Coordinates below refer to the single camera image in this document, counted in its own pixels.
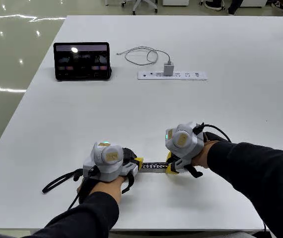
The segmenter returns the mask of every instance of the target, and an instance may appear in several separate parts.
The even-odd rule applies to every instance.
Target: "power strip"
[[[205,72],[175,71],[172,76],[163,76],[163,72],[139,71],[139,80],[207,80]]]

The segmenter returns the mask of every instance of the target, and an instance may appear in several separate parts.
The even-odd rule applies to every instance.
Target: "shoe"
[[[221,11],[222,5],[216,4],[213,1],[205,1],[205,7],[214,11]]]
[[[228,16],[234,16],[235,15],[235,12],[230,12],[229,9],[227,9],[226,11],[227,11]]]
[[[281,4],[280,1],[272,3],[272,7],[283,12],[283,4]]]

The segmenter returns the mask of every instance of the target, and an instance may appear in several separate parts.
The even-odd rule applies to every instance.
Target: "desk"
[[[78,183],[48,194],[52,179],[80,168],[95,141],[164,161],[165,130],[182,122],[219,126],[233,142],[283,149],[283,18],[68,16],[55,42],[108,41],[110,81],[57,82],[50,46],[0,139],[0,228],[39,229],[65,211]],[[208,81],[139,81],[116,56],[135,46],[169,52],[175,70]],[[209,170],[139,174],[123,195],[115,230],[261,230],[252,204]]]

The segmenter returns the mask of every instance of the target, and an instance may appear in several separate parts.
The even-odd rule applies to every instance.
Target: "power adapter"
[[[163,65],[163,76],[172,76],[173,69],[174,64],[170,60],[168,60],[168,62]]]

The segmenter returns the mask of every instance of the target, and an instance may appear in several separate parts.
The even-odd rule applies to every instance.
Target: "black sleeve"
[[[270,230],[283,238],[283,151],[218,142],[208,153],[208,166],[242,192]]]
[[[118,215],[115,199],[107,193],[95,192],[28,238],[107,238]]]

